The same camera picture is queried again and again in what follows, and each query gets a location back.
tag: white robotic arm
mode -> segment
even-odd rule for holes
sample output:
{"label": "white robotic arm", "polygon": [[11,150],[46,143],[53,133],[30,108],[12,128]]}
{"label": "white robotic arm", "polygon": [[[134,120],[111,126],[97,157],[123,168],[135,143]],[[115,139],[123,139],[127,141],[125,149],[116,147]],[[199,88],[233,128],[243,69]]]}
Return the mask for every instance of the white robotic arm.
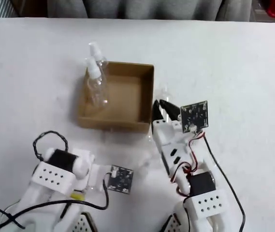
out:
{"label": "white robotic arm", "polygon": [[[94,156],[75,149],[76,154],[49,149],[43,161],[36,167],[29,187],[12,212],[13,215],[34,205],[54,201],[65,201],[75,189],[87,187]],[[33,224],[36,232],[69,232],[82,216],[83,205],[57,203],[40,207],[20,215],[17,221],[26,227]],[[0,232],[22,231],[17,225],[10,223]]]}
{"label": "white robotic arm", "polygon": [[[159,106],[166,110],[171,121],[163,118]],[[208,143],[206,146],[198,141],[205,139],[201,125],[192,120],[183,127],[180,109],[163,100],[155,101],[152,112],[153,138],[166,172],[171,182],[177,184],[177,193],[185,197],[162,231],[178,228],[182,232],[231,232],[229,202],[222,188],[225,180],[209,155]],[[190,113],[198,120],[198,111]]]}

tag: circuit board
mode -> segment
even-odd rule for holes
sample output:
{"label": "circuit board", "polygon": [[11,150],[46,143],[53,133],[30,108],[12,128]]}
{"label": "circuit board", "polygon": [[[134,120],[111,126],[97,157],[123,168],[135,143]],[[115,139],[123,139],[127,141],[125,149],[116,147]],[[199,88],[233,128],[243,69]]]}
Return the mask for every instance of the circuit board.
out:
{"label": "circuit board", "polygon": [[113,165],[111,173],[107,189],[130,194],[133,170]]}
{"label": "circuit board", "polygon": [[199,131],[208,127],[208,105],[207,101],[180,107],[182,121],[182,132],[190,132],[190,126],[195,125]]}

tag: perforated white bracket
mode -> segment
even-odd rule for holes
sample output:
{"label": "perforated white bracket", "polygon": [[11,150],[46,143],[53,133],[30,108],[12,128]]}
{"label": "perforated white bracket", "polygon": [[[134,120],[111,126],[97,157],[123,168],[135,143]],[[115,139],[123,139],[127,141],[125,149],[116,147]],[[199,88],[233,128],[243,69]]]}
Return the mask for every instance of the perforated white bracket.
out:
{"label": "perforated white bracket", "polygon": [[174,214],[169,218],[164,232],[181,232],[181,224]]}
{"label": "perforated white bracket", "polygon": [[76,176],[66,170],[40,162],[31,181],[70,196],[76,183]]}
{"label": "perforated white bracket", "polygon": [[88,215],[88,217],[90,217],[90,214],[88,213],[81,214],[76,224],[73,225],[72,230],[70,230],[71,232],[97,232],[96,226],[91,220],[91,217],[88,220],[86,214]]}
{"label": "perforated white bracket", "polygon": [[214,190],[186,201],[191,217],[202,219],[223,213],[228,208],[228,200],[224,190]]}

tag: white table surface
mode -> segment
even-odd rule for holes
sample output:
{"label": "white table surface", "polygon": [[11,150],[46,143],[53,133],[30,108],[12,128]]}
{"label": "white table surface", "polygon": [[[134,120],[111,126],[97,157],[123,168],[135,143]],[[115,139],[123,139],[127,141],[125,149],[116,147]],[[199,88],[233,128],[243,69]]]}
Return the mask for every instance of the white table surface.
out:
{"label": "white table surface", "polygon": [[[244,231],[275,231],[275,24],[0,19],[0,208],[22,196],[38,163],[32,142],[50,129],[97,163],[135,170],[131,195],[111,192],[108,210],[91,210],[100,232],[157,231],[179,200],[146,138],[76,125],[92,40],[109,60],[154,64],[155,88],[167,84],[175,104],[209,101],[207,137],[246,211]],[[49,137],[39,149],[55,145]]]}

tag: open cardboard box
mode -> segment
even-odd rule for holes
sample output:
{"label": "open cardboard box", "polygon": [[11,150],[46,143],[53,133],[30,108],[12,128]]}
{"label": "open cardboard box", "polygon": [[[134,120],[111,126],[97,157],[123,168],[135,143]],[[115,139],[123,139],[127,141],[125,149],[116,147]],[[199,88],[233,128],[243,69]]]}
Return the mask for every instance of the open cardboard box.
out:
{"label": "open cardboard box", "polygon": [[109,62],[109,103],[95,108],[87,94],[86,72],[78,104],[78,123],[84,128],[147,133],[151,123],[154,66]]}

